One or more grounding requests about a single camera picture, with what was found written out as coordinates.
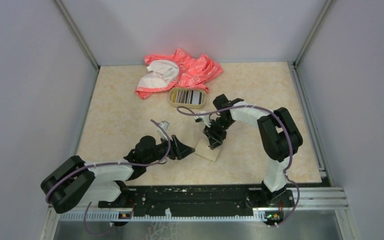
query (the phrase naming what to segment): wooden board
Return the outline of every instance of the wooden board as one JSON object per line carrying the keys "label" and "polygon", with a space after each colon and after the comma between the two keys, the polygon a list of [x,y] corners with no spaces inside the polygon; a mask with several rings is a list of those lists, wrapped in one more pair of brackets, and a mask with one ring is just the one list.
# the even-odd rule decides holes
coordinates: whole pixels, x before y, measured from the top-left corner
{"label": "wooden board", "polygon": [[[221,66],[224,72],[207,83],[210,92],[202,110],[214,110],[212,101],[220,94],[272,110],[287,108],[304,141],[294,155],[288,175],[299,183],[321,182],[287,63],[223,63]],[[168,121],[169,135],[176,135],[191,147],[205,138],[204,124],[177,113],[168,103],[168,91],[145,100],[136,95],[135,88],[145,74],[144,65],[101,67],[77,153],[85,161],[116,161],[126,156],[141,137],[151,135],[159,139],[150,119]],[[258,129],[235,122],[227,132],[217,161],[196,154],[181,161],[168,160],[167,164],[148,167],[144,175],[126,184],[257,184],[264,179],[268,161]]]}

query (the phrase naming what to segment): pink cloth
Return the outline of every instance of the pink cloth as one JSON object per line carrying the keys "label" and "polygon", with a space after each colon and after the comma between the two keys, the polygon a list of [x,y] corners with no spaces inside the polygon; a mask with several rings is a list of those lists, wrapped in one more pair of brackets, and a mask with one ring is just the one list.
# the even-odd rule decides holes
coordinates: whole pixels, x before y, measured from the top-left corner
{"label": "pink cloth", "polygon": [[195,59],[181,48],[176,49],[173,55],[152,54],[145,56],[144,60],[147,66],[155,60],[175,62],[179,67],[179,74],[167,87],[137,87],[136,93],[141,99],[146,99],[155,92],[167,91],[174,87],[202,89],[208,93],[209,89],[204,83],[213,80],[223,72],[220,64],[211,60],[206,54],[202,54],[199,58]]}

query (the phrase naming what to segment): purple cable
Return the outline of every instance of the purple cable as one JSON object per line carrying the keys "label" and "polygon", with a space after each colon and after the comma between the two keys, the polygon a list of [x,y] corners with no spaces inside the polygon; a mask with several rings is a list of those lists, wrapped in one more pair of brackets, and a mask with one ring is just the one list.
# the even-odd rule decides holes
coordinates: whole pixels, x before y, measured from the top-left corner
{"label": "purple cable", "polygon": [[171,143],[170,143],[170,137],[169,135],[167,134],[167,132],[154,120],[151,119],[151,122],[153,124],[155,124],[157,126],[157,128],[159,128],[162,133],[165,135],[165,137],[168,139],[168,148],[167,148],[167,152],[164,154],[164,156],[159,160],[159,161],[155,161],[155,162],[152,162],[150,164],[142,164],[142,163],[130,163],[130,162],[103,162],[103,163],[97,163],[97,164],[91,164],[91,165],[86,165],[86,166],[82,166],[74,171],[72,171],[70,174],[68,174],[67,176],[63,177],[61,180],[59,180],[53,187],[51,187],[51,189],[47,192],[46,194],[46,202],[49,204],[49,198],[51,197],[52,193],[55,191],[55,189],[57,189],[63,182],[65,182],[67,179],[71,178],[72,176],[76,175],[77,173],[83,171],[83,170],[86,170],[86,169],[89,169],[89,168],[95,168],[95,167],[104,167],[104,166],[111,166],[111,165],[129,165],[129,166],[141,166],[141,167],[150,167],[150,166],[154,166],[154,165],[157,165],[159,163],[161,163],[170,153],[170,148],[172,147]]}
{"label": "purple cable", "polygon": [[[288,162],[287,166],[283,169],[283,174],[284,174],[286,180],[288,182],[292,183],[296,187],[296,202],[295,202],[295,205],[293,206],[292,210],[290,211],[290,213],[285,217],[285,219],[280,224],[277,225],[277,227],[278,227],[280,225],[283,225],[289,219],[289,217],[292,215],[292,213],[295,212],[295,209],[297,209],[297,206],[298,206],[298,202],[300,201],[300,187],[298,186],[298,184],[295,181],[289,179],[288,175],[286,174],[286,171],[289,168],[291,168],[292,156],[294,155],[294,151],[293,151],[293,148],[292,148],[291,137],[289,136],[289,133],[286,130],[285,125],[279,119],[279,117],[274,112],[270,111],[267,108],[260,107],[260,106],[254,106],[254,105],[230,106],[230,107],[222,108],[222,109],[219,109],[219,110],[209,111],[209,112],[204,112],[204,113],[195,113],[194,111],[192,111],[192,109],[190,109],[190,108],[188,108],[186,106],[178,106],[176,109],[177,109],[177,111],[179,113],[181,113],[183,115],[194,116],[195,117],[195,116],[205,116],[205,115],[216,114],[216,113],[224,112],[224,111],[231,110],[231,109],[242,109],[242,108],[257,109],[257,110],[261,110],[261,111],[269,113],[270,115],[272,115],[274,117],[274,119],[276,119],[276,121],[279,123],[280,127],[282,128],[283,132],[285,133],[287,145],[288,145],[288,148],[289,148],[289,162]],[[181,111],[180,109],[186,109],[190,113]]]}
{"label": "purple cable", "polygon": [[86,224],[86,215],[88,214],[88,211],[89,211],[89,208],[91,207],[91,204],[92,202],[89,202],[89,205],[87,205],[86,207],[86,211],[84,211],[84,216],[83,216],[83,225],[84,225],[84,229],[86,230],[86,232],[90,235],[93,235],[93,236],[96,236],[96,237],[101,237],[101,236],[104,236],[106,234],[109,234],[111,233],[112,231],[114,231],[114,227],[113,225],[111,225],[108,229],[108,231],[105,231],[103,233],[94,233],[94,232],[91,232],[88,228],[88,225]]}

